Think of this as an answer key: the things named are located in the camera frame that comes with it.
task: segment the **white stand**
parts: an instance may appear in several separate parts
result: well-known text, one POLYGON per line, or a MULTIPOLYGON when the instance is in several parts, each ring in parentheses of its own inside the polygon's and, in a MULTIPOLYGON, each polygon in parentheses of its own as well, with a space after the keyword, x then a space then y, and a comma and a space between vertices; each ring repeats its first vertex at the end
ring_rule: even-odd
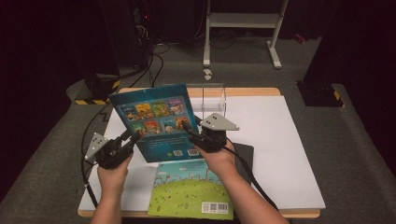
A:
POLYGON ((210 28, 211 27, 241 27, 241 28, 272 28, 274 33, 271 41, 267 41, 267 46, 276 69, 282 65, 277 57, 275 44, 285 16, 286 6, 289 0, 283 0, 280 12, 273 14, 257 13, 211 13, 210 0, 207 0, 206 10, 206 32, 204 49, 204 67, 210 65, 210 28))

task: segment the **children's book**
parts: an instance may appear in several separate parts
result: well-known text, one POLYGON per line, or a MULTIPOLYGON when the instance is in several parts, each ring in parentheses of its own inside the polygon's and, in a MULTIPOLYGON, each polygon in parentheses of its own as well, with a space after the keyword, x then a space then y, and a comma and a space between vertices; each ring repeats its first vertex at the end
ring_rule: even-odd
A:
POLYGON ((160 162, 150 216, 233 219, 233 205, 205 160, 160 162))
POLYGON ((108 96, 126 128, 143 136, 136 145, 147 162, 201 159, 181 122, 198 132, 186 84, 108 96))

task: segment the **human arm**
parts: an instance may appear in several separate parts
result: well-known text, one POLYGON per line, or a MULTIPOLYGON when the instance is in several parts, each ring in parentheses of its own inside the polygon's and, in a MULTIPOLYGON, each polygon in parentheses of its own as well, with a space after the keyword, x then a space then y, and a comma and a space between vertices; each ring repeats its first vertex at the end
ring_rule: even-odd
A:
MULTIPOLYGON (((227 141, 227 148, 233 145, 227 141)), ((233 207, 241 223, 288 223, 274 207, 238 174, 234 165, 234 155, 226 150, 206 153, 196 147, 204 156, 209 169, 215 173, 233 202, 233 207)))
POLYGON ((125 178, 128 175, 128 164, 132 156, 113 170, 98 167, 98 177, 102 188, 99 204, 93 214, 91 224, 120 224, 121 195, 125 178))

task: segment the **grey carpet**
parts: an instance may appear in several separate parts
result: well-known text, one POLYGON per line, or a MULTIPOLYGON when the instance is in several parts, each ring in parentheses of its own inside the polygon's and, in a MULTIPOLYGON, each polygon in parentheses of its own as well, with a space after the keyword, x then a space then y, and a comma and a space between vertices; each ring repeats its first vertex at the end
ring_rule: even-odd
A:
MULTIPOLYGON (((281 70, 272 66, 262 41, 236 43, 227 49, 212 48, 213 77, 207 82, 224 82, 227 87, 276 87, 285 95, 327 205, 319 218, 294 219, 293 223, 396 223, 395 178, 364 130, 344 87, 334 85, 344 107, 304 105, 295 82, 304 78, 318 43, 319 39, 304 45, 294 40, 278 40, 281 70)), ((219 48, 227 45, 215 40, 212 44, 219 48)), ((202 47, 172 44, 168 51, 167 48, 163 45, 155 49, 164 60, 156 85, 206 82, 202 47)), ((152 75, 160 65, 161 61, 154 58, 152 75)), ((128 87, 137 77, 123 79, 120 87, 128 87)), ((66 92, 71 101, 81 84, 76 83, 66 92)), ((148 75, 136 83, 136 87, 148 86, 148 75)), ((71 103, 1 202, 0 223, 89 223, 89 219, 77 213, 84 190, 79 170, 80 142, 85 127, 100 108, 71 103)), ((93 132, 105 130, 102 117, 92 123, 86 143, 93 132)), ((125 222, 171 223, 163 219, 125 222)))

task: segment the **green grass illustration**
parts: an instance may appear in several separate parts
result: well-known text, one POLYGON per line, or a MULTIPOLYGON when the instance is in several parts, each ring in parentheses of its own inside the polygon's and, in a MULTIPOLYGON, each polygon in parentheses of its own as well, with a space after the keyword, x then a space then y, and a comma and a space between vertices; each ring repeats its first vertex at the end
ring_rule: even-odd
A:
POLYGON ((184 179, 155 187, 148 214, 162 217, 233 219, 233 206, 222 185, 204 180, 184 179), (201 213, 202 202, 227 202, 229 214, 201 213))

